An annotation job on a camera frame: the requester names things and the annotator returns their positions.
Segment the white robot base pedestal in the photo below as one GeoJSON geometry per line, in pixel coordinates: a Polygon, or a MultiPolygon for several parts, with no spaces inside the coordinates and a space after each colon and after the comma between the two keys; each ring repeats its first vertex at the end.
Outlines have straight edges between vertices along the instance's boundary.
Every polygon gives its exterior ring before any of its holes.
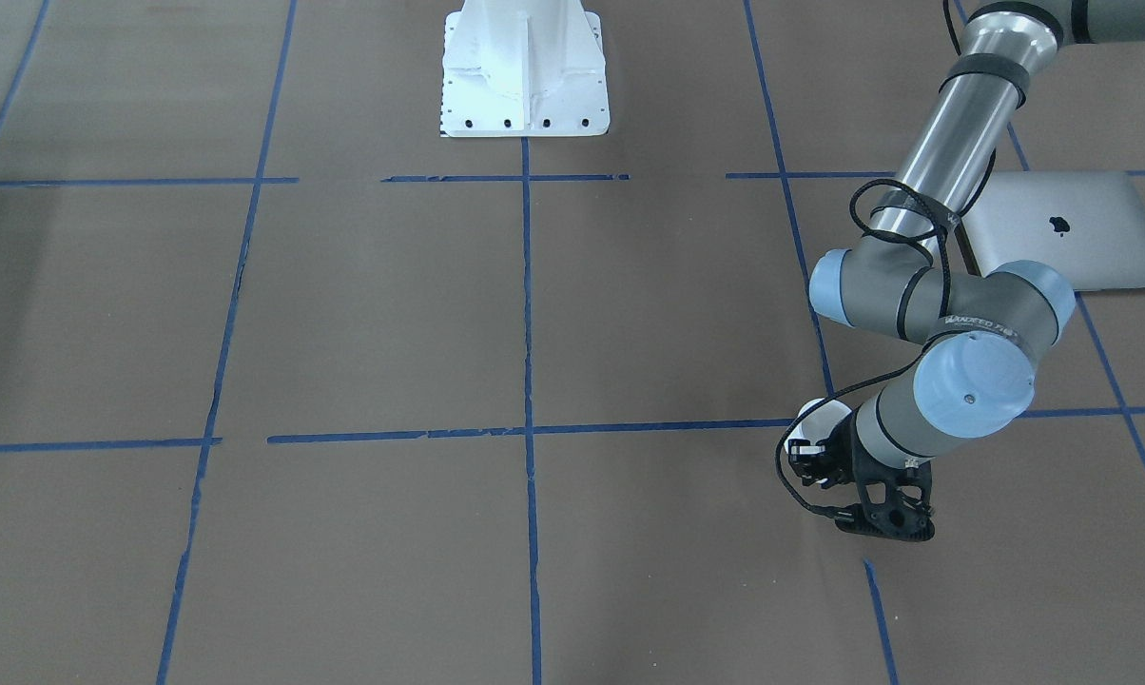
{"type": "Polygon", "coordinates": [[[603,27],[581,1],[465,1],[443,25],[439,134],[600,136],[603,27]]]}

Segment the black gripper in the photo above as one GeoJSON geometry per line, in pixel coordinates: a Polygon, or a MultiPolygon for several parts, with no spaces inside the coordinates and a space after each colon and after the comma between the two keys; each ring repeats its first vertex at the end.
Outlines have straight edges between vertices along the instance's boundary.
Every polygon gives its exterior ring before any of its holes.
{"type": "Polygon", "coordinates": [[[874,459],[860,442],[855,418],[834,430],[832,440],[811,443],[793,438],[785,442],[788,463],[803,486],[822,490],[856,485],[859,502],[844,507],[835,528],[854,535],[927,542],[935,535],[929,462],[911,469],[891,469],[874,459]]]}

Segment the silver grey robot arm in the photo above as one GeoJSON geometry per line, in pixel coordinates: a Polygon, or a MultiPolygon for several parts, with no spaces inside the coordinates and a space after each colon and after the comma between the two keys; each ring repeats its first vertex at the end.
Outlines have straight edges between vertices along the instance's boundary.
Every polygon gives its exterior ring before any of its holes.
{"type": "Polygon", "coordinates": [[[1071,45],[1145,42],[1145,1],[995,1],[951,30],[957,57],[895,178],[861,216],[861,239],[813,269],[816,315],[919,346],[903,368],[872,378],[856,409],[837,391],[802,408],[781,438],[776,473],[804,486],[854,485],[848,506],[805,504],[844,533],[924,542],[932,521],[932,462],[998,433],[1033,402],[1035,376],[1063,337],[1077,298],[1053,267],[998,265],[986,276],[951,269],[947,239],[985,188],[998,131],[1071,45]]]}

